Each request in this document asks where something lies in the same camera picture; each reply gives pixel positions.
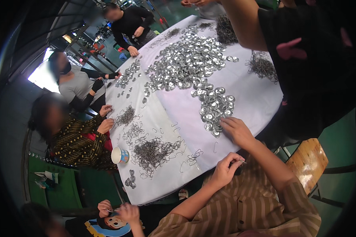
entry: hand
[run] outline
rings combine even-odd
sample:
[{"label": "hand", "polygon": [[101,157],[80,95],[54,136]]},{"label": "hand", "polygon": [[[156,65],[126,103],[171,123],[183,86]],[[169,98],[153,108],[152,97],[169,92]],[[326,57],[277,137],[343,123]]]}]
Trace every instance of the hand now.
[{"label": "hand", "polygon": [[129,46],[128,51],[131,54],[131,56],[133,56],[133,57],[137,56],[139,54],[138,50],[133,46]]},{"label": "hand", "polygon": [[188,0],[182,0],[181,1],[181,5],[186,7],[186,8],[190,8],[191,7],[191,3]]},{"label": "hand", "polygon": [[98,204],[98,209],[99,209],[99,216],[108,216],[109,215],[109,211],[112,211],[112,206],[111,206],[111,202],[108,201],[107,199],[104,201],[99,202]]},{"label": "hand", "polygon": [[210,0],[197,0],[196,2],[194,2],[194,5],[197,7],[203,7],[207,5],[209,2]]},{"label": "hand", "polygon": [[208,182],[209,185],[216,187],[218,190],[226,186],[231,182],[233,175],[235,174],[236,169],[242,164],[242,161],[245,161],[242,156],[230,152],[224,159],[218,162],[215,168],[215,172],[212,175],[211,180]]},{"label": "hand", "polygon": [[133,33],[134,37],[139,37],[140,35],[142,35],[142,33],[144,32],[144,27],[140,26],[137,28],[137,30]]},{"label": "hand", "polygon": [[99,77],[98,79],[96,79],[96,81],[94,82],[94,84],[92,85],[92,90],[95,91],[95,93],[102,88],[102,86],[104,85],[103,83],[103,78]]},{"label": "hand", "polygon": [[121,76],[121,72],[118,72],[117,76],[115,76],[115,80],[119,79],[120,76]]},{"label": "hand", "polygon": [[241,119],[234,117],[221,118],[220,126],[232,136],[233,143],[242,149],[249,150],[256,142],[251,131]]},{"label": "hand", "polygon": [[118,79],[121,76],[121,72],[114,72],[111,74],[106,74],[105,78],[106,79]]},{"label": "hand", "polygon": [[105,119],[98,127],[98,132],[101,134],[105,134],[114,126],[114,119]]},{"label": "hand", "polygon": [[108,112],[112,111],[112,105],[103,105],[100,109],[100,116],[104,117],[108,114]]},{"label": "hand", "polygon": [[140,210],[138,206],[125,203],[120,205],[120,209],[116,210],[123,221],[129,223],[129,225],[140,224]]}]

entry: man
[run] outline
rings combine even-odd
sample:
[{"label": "man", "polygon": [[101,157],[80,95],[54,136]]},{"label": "man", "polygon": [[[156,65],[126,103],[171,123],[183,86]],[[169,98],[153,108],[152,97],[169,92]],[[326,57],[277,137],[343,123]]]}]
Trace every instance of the man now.
[{"label": "man", "polygon": [[[146,9],[132,6],[121,10],[114,3],[107,3],[105,6],[103,15],[112,22],[111,30],[116,41],[128,50],[131,56],[137,56],[138,49],[156,37],[156,33],[149,28],[154,16]],[[122,33],[128,36],[134,46],[125,42]]]},{"label": "man", "polygon": [[216,20],[216,18],[225,13],[225,10],[219,0],[182,0],[181,5],[189,8],[194,4],[199,8],[201,18]]}]

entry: paper cup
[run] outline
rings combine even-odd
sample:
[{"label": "paper cup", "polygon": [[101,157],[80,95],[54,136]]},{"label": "paper cup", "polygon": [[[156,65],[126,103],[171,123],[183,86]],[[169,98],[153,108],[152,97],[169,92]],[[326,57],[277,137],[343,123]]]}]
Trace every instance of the paper cup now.
[{"label": "paper cup", "polygon": [[129,161],[129,152],[115,147],[112,149],[111,159],[114,164],[126,164]]}]

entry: plastic stool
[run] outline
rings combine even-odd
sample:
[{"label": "plastic stool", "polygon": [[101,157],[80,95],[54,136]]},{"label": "plastic stool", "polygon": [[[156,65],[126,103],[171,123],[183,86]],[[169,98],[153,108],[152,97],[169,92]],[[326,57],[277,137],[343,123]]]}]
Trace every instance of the plastic stool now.
[{"label": "plastic stool", "polygon": [[119,59],[121,59],[123,62],[127,60],[127,57],[125,56],[124,53],[120,54]]}]

